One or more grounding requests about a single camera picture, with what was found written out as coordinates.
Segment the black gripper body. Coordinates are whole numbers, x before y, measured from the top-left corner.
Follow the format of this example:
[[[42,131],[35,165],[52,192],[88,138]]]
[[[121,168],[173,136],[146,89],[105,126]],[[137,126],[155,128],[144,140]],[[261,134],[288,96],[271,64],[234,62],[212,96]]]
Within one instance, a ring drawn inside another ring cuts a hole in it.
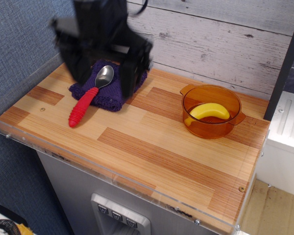
[[[121,63],[127,55],[149,56],[153,44],[133,31],[127,17],[116,19],[116,14],[81,13],[75,17],[53,18],[50,26],[55,32],[55,44],[60,47],[89,48],[90,61],[113,60]]]

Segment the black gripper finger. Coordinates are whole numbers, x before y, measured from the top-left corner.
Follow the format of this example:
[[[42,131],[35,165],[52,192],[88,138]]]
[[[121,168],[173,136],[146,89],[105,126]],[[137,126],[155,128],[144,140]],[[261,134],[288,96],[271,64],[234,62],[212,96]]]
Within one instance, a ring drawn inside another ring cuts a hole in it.
[[[61,57],[73,79],[84,85],[92,74],[89,48],[60,47]]]
[[[149,56],[127,55],[120,64],[123,97],[132,97],[145,71],[149,70]]]

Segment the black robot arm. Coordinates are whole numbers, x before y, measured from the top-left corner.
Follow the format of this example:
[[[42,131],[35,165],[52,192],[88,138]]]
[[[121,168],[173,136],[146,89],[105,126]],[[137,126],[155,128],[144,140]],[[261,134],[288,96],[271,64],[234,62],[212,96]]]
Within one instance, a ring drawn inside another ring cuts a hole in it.
[[[151,69],[153,44],[127,24],[124,0],[75,0],[75,16],[53,18],[55,44],[73,79],[85,84],[91,75],[91,60],[120,64],[121,90],[125,99],[145,71]]]

